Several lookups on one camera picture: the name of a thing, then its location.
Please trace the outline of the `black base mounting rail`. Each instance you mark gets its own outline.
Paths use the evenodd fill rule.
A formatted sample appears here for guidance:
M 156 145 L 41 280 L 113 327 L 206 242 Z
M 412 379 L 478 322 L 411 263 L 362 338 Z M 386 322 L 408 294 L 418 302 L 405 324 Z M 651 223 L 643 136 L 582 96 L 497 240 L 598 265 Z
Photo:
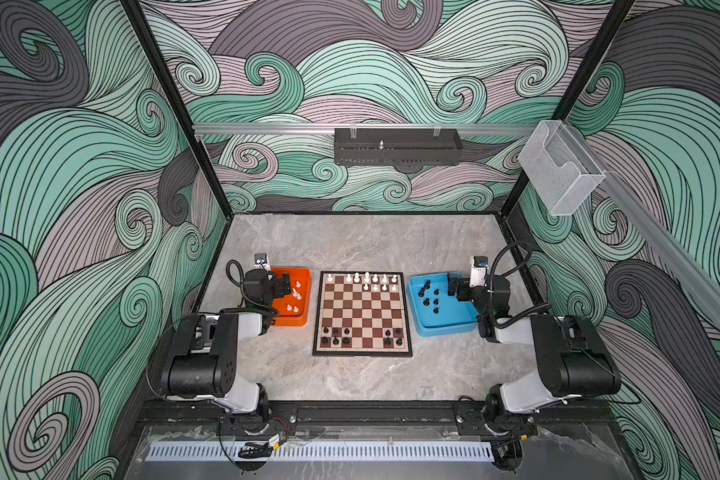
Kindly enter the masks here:
M 277 427 L 291 430 L 316 427 L 349 426 L 456 426 L 467 432 L 485 432 L 488 428 L 530 427 L 545 423 L 608 421 L 607 406 L 580 401 L 557 404 L 530 414 L 490 413 L 484 400 L 425 401 L 318 401 L 273 400 L 252 413 L 233 413 L 209 401 L 149 401 L 139 413 L 141 422 L 186 423 L 226 418 L 233 425 L 261 425 L 273 421 Z

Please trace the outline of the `orange plastic tray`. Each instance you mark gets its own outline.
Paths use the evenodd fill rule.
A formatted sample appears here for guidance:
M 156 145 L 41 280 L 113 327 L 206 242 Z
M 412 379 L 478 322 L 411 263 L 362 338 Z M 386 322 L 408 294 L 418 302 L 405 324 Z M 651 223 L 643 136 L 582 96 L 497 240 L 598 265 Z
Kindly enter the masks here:
M 307 323 L 309 296 L 311 291 L 311 273 L 307 268 L 273 267 L 272 271 L 281 276 L 285 273 L 290 275 L 290 283 L 292 293 L 285 297 L 273 301 L 273 307 L 278 311 L 279 316 L 274 320 L 275 327 L 302 327 Z M 294 290 L 298 291 L 301 299 L 297 299 Z M 287 305 L 294 307 L 293 312 L 286 310 Z

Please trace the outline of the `brown cream chess board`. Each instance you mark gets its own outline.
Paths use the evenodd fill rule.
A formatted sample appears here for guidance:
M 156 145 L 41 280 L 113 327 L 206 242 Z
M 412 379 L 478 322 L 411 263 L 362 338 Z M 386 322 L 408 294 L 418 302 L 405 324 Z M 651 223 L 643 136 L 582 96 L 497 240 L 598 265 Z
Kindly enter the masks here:
M 334 283 L 327 283 L 327 275 Z M 312 354 L 413 356 L 404 276 L 393 271 L 322 271 Z

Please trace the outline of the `blue plastic tray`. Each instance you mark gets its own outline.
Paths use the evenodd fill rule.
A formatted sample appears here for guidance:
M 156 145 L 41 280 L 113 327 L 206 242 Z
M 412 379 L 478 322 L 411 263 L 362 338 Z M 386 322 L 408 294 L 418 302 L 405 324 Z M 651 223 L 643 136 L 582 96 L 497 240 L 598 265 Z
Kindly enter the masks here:
M 459 273 L 414 276 L 408 280 L 408 301 L 415 328 L 422 337 L 469 333 L 477 327 L 477 312 L 469 302 L 448 294 L 449 281 Z

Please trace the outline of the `aluminium rail right wall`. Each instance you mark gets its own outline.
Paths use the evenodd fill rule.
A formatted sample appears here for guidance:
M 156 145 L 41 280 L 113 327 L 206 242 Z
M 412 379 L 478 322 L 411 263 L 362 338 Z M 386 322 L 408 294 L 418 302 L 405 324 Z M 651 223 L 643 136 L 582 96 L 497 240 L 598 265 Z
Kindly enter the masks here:
M 663 265 L 681 282 L 694 305 L 706 313 L 720 331 L 720 285 L 685 250 L 672 234 L 671 228 L 691 218 L 682 211 L 669 215 L 672 203 L 668 195 L 678 187 L 664 187 L 667 174 L 654 174 L 639 158 L 637 151 L 610 134 L 597 134 L 590 144 L 578 129 L 563 123 L 571 156 L 584 168 L 601 177 L 599 186 L 614 200 L 618 208 L 640 232 L 652 251 L 662 258 Z

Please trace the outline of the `clear acrylic wall holder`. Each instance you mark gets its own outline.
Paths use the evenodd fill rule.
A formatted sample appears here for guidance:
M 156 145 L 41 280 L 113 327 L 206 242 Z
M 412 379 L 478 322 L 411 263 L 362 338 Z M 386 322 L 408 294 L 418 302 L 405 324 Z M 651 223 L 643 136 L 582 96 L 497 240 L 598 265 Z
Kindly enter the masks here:
M 605 179 L 584 136 L 562 120 L 541 121 L 518 156 L 551 216 L 571 216 Z

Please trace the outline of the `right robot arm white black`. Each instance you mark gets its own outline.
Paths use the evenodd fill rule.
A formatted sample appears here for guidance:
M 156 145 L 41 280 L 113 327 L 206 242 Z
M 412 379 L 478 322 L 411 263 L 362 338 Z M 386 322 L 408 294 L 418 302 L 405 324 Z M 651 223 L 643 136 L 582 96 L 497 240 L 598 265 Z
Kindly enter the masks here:
M 448 294 L 476 310 L 479 335 L 493 343 L 530 346 L 535 368 L 518 380 L 498 384 L 486 397 L 485 416 L 530 415 L 578 399 L 614 395 L 622 387 L 618 367 L 596 327 L 584 317 L 556 316 L 546 303 L 512 314 L 509 276 L 531 259 L 532 246 L 514 241 L 493 260 L 471 259 L 467 278 L 447 276 Z

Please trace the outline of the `aluminium rail back wall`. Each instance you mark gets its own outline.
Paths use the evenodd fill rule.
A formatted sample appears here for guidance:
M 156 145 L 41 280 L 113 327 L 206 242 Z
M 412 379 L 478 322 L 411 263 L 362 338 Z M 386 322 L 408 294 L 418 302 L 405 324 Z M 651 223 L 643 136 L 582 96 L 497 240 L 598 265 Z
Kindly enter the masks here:
M 437 133 L 455 129 L 465 136 L 521 137 L 531 135 L 536 125 L 501 124 L 354 124 L 354 123 L 194 123 L 196 135 L 330 135 L 336 129 L 417 129 Z

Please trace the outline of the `aluminium rail wall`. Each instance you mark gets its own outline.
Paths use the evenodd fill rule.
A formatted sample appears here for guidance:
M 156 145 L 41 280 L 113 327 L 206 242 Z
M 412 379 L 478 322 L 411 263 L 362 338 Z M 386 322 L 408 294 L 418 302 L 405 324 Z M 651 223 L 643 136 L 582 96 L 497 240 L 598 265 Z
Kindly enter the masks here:
M 194 123 L 196 135 L 330 135 L 336 129 L 417 129 L 437 133 L 455 129 L 465 136 L 521 137 L 531 135 L 536 125 L 501 124 L 354 124 L 354 123 Z
M 590 144 L 578 129 L 563 123 L 571 156 L 584 168 L 601 177 L 599 186 L 614 200 L 618 208 L 640 232 L 652 251 L 662 258 L 663 265 L 681 282 L 694 305 L 706 313 L 720 331 L 720 285 L 685 250 L 672 234 L 671 228 L 691 218 L 682 211 L 669 215 L 672 203 L 668 195 L 678 187 L 664 187 L 667 174 L 654 174 L 639 158 L 637 151 L 610 134 L 597 134 Z

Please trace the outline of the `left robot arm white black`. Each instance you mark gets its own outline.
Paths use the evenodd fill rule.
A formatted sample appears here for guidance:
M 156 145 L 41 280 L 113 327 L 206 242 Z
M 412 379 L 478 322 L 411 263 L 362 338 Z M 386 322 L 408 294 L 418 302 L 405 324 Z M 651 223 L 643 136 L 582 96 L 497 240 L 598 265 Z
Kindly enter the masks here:
M 158 394 L 175 402 L 209 401 L 233 416 L 256 415 L 268 422 L 268 394 L 238 372 L 238 347 L 275 324 L 279 312 L 274 301 L 290 294 L 290 276 L 276 274 L 265 253 L 254 255 L 254 268 L 247 272 L 232 259 L 225 273 L 240 291 L 240 305 L 193 313 L 177 322 Z

